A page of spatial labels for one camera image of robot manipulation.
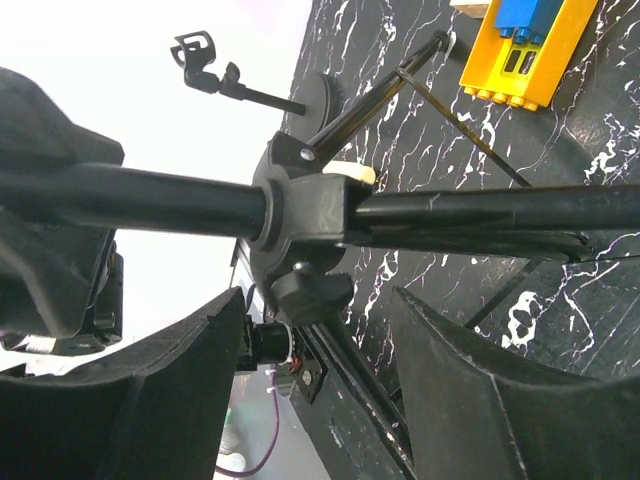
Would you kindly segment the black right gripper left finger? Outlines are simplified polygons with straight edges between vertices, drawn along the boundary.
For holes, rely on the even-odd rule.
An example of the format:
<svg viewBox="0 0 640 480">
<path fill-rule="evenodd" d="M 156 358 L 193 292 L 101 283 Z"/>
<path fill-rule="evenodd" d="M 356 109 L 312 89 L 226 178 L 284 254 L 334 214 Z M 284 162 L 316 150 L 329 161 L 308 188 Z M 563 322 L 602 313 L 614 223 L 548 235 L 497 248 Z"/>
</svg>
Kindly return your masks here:
<svg viewBox="0 0 640 480">
<path fill-rule="evenodd" d="M 212 478 L 244 318 L 231 288 L 65 375 L 2 376 L 2 478 Z"/>
</svg>

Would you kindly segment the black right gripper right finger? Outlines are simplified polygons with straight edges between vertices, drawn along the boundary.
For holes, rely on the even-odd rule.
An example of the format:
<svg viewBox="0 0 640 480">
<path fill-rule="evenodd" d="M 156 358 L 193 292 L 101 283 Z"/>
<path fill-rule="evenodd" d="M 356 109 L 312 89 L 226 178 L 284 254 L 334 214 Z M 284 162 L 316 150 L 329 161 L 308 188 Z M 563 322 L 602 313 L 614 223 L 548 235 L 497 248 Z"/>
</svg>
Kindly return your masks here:
<svg viewBox="0 0 640 480">
<path fill-rule="evenodd" d="M 421 479 L 635 479 L 639 380 L 530 361 L 392 294 L 392 333 Z"/>
</svg>

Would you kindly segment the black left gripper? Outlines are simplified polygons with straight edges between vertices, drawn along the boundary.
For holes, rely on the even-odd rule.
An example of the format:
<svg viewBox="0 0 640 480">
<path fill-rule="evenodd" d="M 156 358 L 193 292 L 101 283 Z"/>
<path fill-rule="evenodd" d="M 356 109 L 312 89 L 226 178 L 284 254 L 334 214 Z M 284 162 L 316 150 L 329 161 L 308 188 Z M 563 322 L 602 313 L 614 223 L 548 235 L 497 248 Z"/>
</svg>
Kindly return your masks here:
<svg viewBox="0 0 640 480">
<path fill-rule="evenodd" d="M 2 351 L 75 357 L 122 340 L 124 259 L 114 236 L 1 211 Z"/>
</svg>

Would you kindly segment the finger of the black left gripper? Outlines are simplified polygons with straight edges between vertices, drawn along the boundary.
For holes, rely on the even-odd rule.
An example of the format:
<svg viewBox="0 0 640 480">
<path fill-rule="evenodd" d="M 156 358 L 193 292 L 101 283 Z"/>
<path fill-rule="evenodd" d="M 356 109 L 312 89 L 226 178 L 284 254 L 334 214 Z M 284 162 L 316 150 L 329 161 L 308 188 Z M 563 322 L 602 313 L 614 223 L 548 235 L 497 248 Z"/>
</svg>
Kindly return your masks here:
<svg viewBox="0 0 640 480">
<path fill-rule="evenodd" d="M 52 173 L 83 163 L 120 166 L 121 144 L 73 123 L 32 80 L 1 69 L 1 170 Z"/>
</svg>

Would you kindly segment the black music stand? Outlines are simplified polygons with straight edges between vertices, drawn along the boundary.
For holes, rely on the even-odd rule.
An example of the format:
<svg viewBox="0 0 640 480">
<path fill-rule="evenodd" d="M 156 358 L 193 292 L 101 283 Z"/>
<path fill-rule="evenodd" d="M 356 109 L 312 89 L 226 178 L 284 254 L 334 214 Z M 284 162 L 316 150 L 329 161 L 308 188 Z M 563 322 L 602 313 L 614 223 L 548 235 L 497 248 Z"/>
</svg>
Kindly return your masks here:
<svg viewBox="0 0 640 480">
<path fill-rule="evenodd" d="M 31 223 L 245 239 L 256 286 L 275 311 L 258 326 L 245 313 L 235 373 L 305 353 L 304 331 L 319 326 L 336 358 L 353 351 L 337 323 L 353 292 L 335 273 L 343 246 L 580 260 L 586 230 L 639 224 L 639 189 L 525 187 L 471 192 L 376 194 L 352 178 L 324 174 L 330 155 L 379 108 L 414 83 L 447 38 L 437 32 L 399 69 L 311 143 L 277 133 L 250 186 L 83 163 L 52 173 L 1 170 L 1 211 Z"/>
</svg>

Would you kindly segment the black microphone stand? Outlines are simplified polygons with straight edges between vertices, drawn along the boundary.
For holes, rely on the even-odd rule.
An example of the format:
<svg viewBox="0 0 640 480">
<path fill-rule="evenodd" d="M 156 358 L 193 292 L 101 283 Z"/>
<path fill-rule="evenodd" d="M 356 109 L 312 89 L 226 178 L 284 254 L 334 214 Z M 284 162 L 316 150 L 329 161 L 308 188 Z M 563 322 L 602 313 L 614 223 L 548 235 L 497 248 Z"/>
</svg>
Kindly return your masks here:
<svg viewBox="0 0 640 480">
<path fill-rule="evenodd" d="M 339 92 L 326 73 L 306 71 L 273 89 L 255 72 L 246 76 L 233 61 L 216 72 L 212 66 L 217 62 L 217 48 L 204 30 L 176 36 L 170 52 L 188 88 L 277 111 L 283 115 L 282 129 L 301 141 L 311 139 L 339 113 Z"/>
</svg>

